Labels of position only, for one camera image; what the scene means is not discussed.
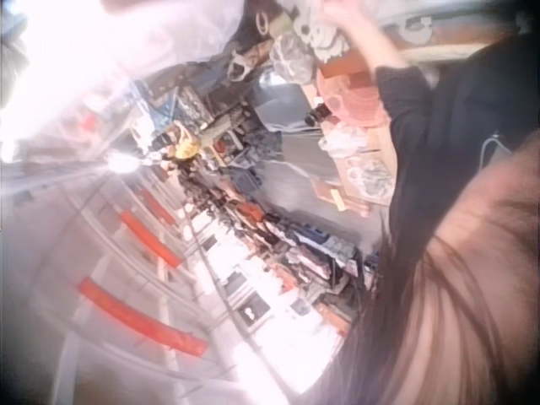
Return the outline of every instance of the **store aisle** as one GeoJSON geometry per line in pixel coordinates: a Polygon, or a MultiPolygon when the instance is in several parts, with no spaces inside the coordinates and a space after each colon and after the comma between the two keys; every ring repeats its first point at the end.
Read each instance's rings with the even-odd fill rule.
{"type": "Polygon", "coordinates": [[[256,198],[290,218],[354,241],[363,252],[370,253],[380,239],[381,218],[386,215],[386,210],[374,209],[365,219],[352,211],[338,212],[334,205],[316,196],[306,176],[326,181],[338,179],[333,160],[318,148],[317,138],[285,136],[283,155],[293,166],[266,162],[259,168],[257,173],[262,178],[262,188],[256,198]]]}

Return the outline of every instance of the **woman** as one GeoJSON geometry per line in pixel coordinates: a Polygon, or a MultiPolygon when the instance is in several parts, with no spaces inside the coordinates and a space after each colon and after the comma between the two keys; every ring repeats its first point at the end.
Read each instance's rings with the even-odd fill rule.
{"type": "Polygon", "coordinates": [[[473,55],[431,91],[358,1],[327,1],[324,14],[368,62],[398,171],[377,295],[300,402],[540,403],[527,385],[538,366],[537,37],[473,55]],[[477,175],[495,133],[515,152],[477,175]]]}

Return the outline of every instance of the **black shirt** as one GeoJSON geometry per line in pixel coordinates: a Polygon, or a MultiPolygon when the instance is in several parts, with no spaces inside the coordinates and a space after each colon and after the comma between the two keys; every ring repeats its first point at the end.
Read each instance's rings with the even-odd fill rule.
{"type": "Polygon", "coordinates": [[[397,151],[389,226],[398,255],[419,259],[478,173],[487,138],[498,133],[513,150],[537,129],[539,44],[522,35],[489,46],[448,72],[435,90],[417,67],[377,69],[397,151]]]}

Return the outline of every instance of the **bottle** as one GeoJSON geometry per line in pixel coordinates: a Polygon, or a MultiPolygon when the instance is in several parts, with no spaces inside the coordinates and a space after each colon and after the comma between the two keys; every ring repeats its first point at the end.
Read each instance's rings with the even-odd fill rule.
{"type": "Polygon", "coordinates": [[[307,113],[304,122],[308,127],[315,127],[317,124],[324,122],[331,115],[332,112],[326,104],[319,104],[317,107],[307,113]]]}

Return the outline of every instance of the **pink container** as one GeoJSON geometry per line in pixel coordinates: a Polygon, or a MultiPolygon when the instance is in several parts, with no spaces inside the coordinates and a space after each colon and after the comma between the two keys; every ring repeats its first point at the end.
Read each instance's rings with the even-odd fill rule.
{"type": "Polygon", "coordinates": [[[350,76],[323,78],[317,73],[317,88],[332,114],[354,127],[379,127],[385,123],[386,112],[379,90],[371,83],[358,83],[350,76]]]}

